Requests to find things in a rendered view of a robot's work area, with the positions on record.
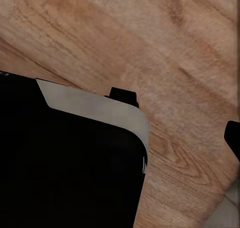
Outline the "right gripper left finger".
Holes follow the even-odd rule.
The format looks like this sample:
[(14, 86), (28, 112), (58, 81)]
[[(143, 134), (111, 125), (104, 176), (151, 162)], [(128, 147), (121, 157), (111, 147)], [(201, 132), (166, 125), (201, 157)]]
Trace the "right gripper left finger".
[(0, 126), (0, 180), (26, 140), (22, 121)]

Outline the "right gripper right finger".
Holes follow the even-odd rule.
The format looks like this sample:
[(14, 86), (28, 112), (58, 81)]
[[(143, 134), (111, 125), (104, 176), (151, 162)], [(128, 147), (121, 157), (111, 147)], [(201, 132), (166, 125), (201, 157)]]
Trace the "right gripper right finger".
[(240, 123), (228, 121), (225, 128), (224, 138), (240, 161)]

